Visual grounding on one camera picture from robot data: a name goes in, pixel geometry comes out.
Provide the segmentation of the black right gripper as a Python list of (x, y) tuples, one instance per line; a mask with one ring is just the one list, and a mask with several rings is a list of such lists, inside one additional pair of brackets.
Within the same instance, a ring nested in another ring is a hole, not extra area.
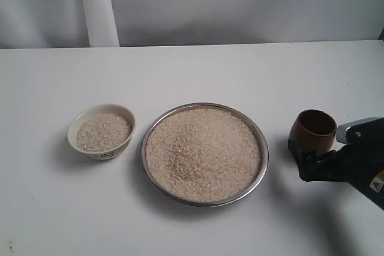
[(305, 182), (348, 183), (382, 208), (383, 118), (365, 118), (342, 124), (336, 130), (335, 139), (343, 147), (317, 163), (315, 150), (288, 139), (288, 150), (296, 162), (299, 177)]

